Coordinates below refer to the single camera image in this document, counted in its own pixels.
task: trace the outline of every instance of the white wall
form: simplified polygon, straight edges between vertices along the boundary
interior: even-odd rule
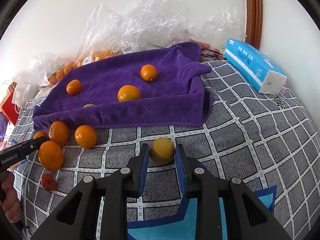
[[[297,0],[263,0],[260,50],[284,70],[320,130],[320,31]]]
[[[0,84],[29,67],[31,55],[41,52],[74,55],[86,22],[101,2],[126,13],[140,0],[28,0],[0,40]],[[245,0],[188,0],[191,21],[202,21],[212,12],[235,5],[245,27]]]

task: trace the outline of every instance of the tissue pack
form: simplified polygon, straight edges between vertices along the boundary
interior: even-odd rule
[[[278,94],[287,77],[260,51],[243,41],[228,39],[224,56],[262,94]]]

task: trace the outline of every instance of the screw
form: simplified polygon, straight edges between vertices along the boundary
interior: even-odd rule
[[[122,168],[122,169],[120,170],[120,172],[121,172],[122,174],[127,174],[127,173],[130,172],[130,169],[127,168],[127,167],[124,167],[124,168]]]
[[[90,176],[90,175],[85,176],[85,177],[83,178],[83,181],[84,181],[85,183],[91,182],[92,180],[93,180],[93,177]]]
[[[231,179],[231,181],[232,181],[234,184],[240,184],[240,183],[241,183],[241,179],[238,178],[238,177],[233,177],[233,178]]]
[[[196,173],[196,174],[204,174],[204,169],[202,169],[202,168],[195,168],[195,173]]]

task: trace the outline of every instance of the bed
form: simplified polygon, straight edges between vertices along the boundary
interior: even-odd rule
[[[108,176],[137,155],[142,143],[167,137],[182,143],[187,156],[197,158],[214,176],[238,176],[252,191],[276,186],[274,216],[291,238],[302,239],[318,218],[320,205],[320,137],[307,111],[287,85],[278,96],[259,94],[228,61],[206,64],[212,71],[202,81],[214,103],[202,127],[97,129],[97,144],[89,150],[77,145],[71,133],[61,170],[44,170],[36,152],[15,168],[14,186],[28,236],[86,175]],[[35,98],[21,110],[10,142],[33,138],[33,109],[44,99]],[[40,185],[43,173],[56,178],[56,191]],[[174,161],[165,166],[149,161],[143,197],[127,200],[128,221],[174,216],[180,201]]]

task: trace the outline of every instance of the red fruit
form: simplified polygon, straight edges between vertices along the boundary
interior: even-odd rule
[[[54,191],[56,189],[57,183],[50,174],[45,173],[41,177],[41,185],[48,191]]]

